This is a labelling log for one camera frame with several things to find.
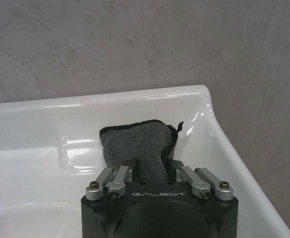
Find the metal bracket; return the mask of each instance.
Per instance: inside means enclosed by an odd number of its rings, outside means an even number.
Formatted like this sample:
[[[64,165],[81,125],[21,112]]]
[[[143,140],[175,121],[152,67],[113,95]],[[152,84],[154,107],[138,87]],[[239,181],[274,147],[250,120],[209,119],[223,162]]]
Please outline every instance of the metal bracket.
[[[121,166],[114,180],[110,182],[108,187],[108,195],[111,199],[117,199],[125,195],[125,182],[133,180],[133,170],[129,166]]]
[[[191,186],[191,192],[193,195],[202,199],[209,198],[210,185],[201,180],[189,166],[180,166],[176,170],[176,181],[188,182]]]
[[[92,181],[85,189],[87,200],[96,201],[103,197],[103,187],[113,178],[113,169],[104,168],[95,181]]]
[[[216,198],[222,201],[231,201],[233,199],[233,188],[226,181],[220,181],[207,168],[195,168],[196,174],[211,185]]]

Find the screw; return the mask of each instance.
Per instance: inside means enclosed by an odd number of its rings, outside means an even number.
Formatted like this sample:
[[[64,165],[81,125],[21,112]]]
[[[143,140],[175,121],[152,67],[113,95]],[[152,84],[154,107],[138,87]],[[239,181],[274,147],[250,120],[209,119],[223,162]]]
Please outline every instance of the screw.
[[[227,181],[220,181],[219,186],[221,189],[229,189],[230,188],[230,184]]]
[[[116,200],[116,199],[119,198],[119,193],[118,193],[117,191],[111,191],[111,192],[109,193],[109,196],[110,196],[110,198],[111,198],[112,200]]]
[[[207,200],[209,198],[209,195],[210,195],[210,193],[208,190],[202,190],[200,192],[200,196],[203,200]]]
[[[98,181],[92,181],[90,183],[90,188],[99,188],[99,182]]]

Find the ceramic sink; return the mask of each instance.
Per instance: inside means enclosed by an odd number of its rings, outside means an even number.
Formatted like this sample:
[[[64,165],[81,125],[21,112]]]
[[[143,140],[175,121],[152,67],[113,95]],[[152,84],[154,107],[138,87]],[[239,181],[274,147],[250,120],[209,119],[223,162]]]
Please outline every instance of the ceramic sink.
[[[99,130],[148,119],[184,121],[174,158],[230,182],[239,238],[290,238],[201,85],[0,104],[0,238],[81,238],[80,199],[105,167]]]

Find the gray wall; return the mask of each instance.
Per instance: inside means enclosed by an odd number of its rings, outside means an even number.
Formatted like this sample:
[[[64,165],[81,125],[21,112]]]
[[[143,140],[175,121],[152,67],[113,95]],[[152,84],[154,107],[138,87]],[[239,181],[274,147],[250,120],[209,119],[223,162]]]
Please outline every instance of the gray wall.
[[[0,0],[0,102],[191,84],[290,227],[290,0]]]

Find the sink basin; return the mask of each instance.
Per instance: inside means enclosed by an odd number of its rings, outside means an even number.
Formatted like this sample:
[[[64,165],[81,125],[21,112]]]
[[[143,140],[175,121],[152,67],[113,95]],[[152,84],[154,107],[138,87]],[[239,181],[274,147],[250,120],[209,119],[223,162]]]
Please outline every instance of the sink basin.
[[[105,167],[99,130],[148,119],[184,121],[174,158],[230,182],[239,238],[290,238],[202,85],[0,104],[0,238],[80,238],[80,199]]]

